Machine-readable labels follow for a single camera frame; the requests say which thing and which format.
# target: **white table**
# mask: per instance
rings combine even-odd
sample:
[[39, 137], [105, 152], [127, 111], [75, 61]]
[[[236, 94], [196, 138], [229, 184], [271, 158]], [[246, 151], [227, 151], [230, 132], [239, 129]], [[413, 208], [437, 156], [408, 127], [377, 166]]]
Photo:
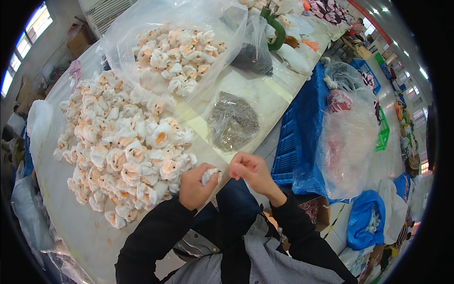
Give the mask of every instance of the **white table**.
[[[343, 23], [339, 28], [314, 16], [306, 19], [314, 27], [311, 35], [319, 42], [321, 48], [317, 53], [314, 52], [314, 56], [309, 60], [313, 68], [329, 42], [339, 39], [349, 27]], [[82, 63], [81, 80], [93, 78], [93, 73], [99, 72], [101, 58], [96, 53], [97, 45], [94, 44], [79, 57]], [[177, 114], [195, 130], [194, 142], [188, 151], [196, 154], [198, 163], [207, 162], [226, 172], [233, 157], [224, 155], [210, 146], [208, 126], [204, 121], [211, 109], [210, 105], [216, 101], [220, 90], [254, 101], [256, 111], [264, 117], [260, 133], [242, 149], [243, 151], [254, 152], [268, 135], [307, 79], [287, 68], [283, 70], [279, 68], [281, 61], [276, 55], [273, 55], [273, 66], [275, 75], [272, 78], [255, 76], [228, 66], [219, 75], [208, 92], [211, 95], [207, 95], [204, 103], [189, 110], [184, 105], [177, 106]], [[40, 159], [34, 161], [34, 166], [50, 219], [72, 256], [95, 283], [115, 283], [114, 264], [117, 262], [118, 253], [146, 212], [140, 213], [137, 221], [128, 224], [122, 230], [117, 230], [109, 225], [103, 213], [93, 211], [90, 205], [81, 206], [73, 192], [68, 189], [66, 180], [73, 175], [74, 166], [65, 161], [57, 162], [52, 154], [61, 129], [66, 125], [59, 110], [59, 103], [68, 99], [70, 90], [68, 72], [65, 72], [46, 98], [54, 109], [53, 123], [47, 136], [48, 143], [43, 146]], [[227, 180], [228, 175], [225, 173], [212, 196]], [[113, 204], [106, 205], [106, 210], [109, 209], [113, 209]]]

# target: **pile of plush heads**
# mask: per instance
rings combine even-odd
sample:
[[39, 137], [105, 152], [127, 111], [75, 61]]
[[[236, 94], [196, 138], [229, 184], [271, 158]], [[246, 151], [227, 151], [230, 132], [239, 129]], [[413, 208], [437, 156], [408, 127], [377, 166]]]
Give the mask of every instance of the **pile of plush heads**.
[[197, 159], [184, 153], [192, 130], [162, 118], [164, 104], [142, 97], [112, 71], [79, 82], [68, 101], [60, 103], [67, 125], [54, 157], [75, 164], [68, 187], [77, 201], [104, 211], [117, 229], [150, 211], [180, 189], [181, 174]]
[[186, 97], [226, 50], [224, 42], [214, 41], [212, 30], [185, 30], [162, 25], [137, 36], [133, 53], [140, 84], [147, 90], [162, 93], [165, 85], [171, 95]]

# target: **hand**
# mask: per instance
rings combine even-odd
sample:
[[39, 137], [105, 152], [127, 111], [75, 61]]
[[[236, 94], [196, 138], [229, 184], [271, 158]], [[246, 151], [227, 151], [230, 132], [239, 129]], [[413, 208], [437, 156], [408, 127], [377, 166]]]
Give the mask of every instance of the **hand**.
[[245, 152], [238, 152], [228, 167], [229, 176], [233, 179], [244, 179], [257, 193], [265, 195], [274, 207], [287, 201], [286, 195], [271, 178], [265, 160]]
[[213, 174], [206, 186], [200, 183], [202, 175], [207, 169], [215, 168], [207, 163], [203, 163], [195, 169], [184, 172], [181, 175], [180, 195], [178, 200], [189, 210], [194, 210], [202, 206], [210, 197], [217, 185], [217, 175]]

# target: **green plastic crate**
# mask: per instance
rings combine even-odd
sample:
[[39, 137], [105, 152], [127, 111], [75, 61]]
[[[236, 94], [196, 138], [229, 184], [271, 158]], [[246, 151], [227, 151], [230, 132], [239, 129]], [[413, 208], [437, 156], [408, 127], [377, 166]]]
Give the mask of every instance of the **green plastic crate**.
[[375, 152], [386, 149], [386, 145], [388, 144], [388, 138], [390, 136], [390, 128], [388, 126], [388, 122], [386, 121], [385, 114], [383, 113], [383, 110], [381, 107], [380, 107], [380, 112], [379, 112], [379, 118], [380, 118], [381, 124], [380, 124], [380, 132], [378, 133], [377, 147], [375, 148]]
[[375, 60], [377, 60], [378, 65], [382, 65], [385, 62], [381, 57], [380, 53], [375, 54]]

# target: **orange plush flower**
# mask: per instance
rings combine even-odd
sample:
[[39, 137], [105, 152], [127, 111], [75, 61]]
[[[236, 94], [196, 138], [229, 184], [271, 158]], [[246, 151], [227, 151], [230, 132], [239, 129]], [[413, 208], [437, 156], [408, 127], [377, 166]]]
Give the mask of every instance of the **orange plush flower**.
[[302, 43], [304, 43], [305, 45], [309, 46], [315, 52], [317, 52], [317, 50], [320, 49], [320, 47], [318, 46], [318, 41], [303, 40]]

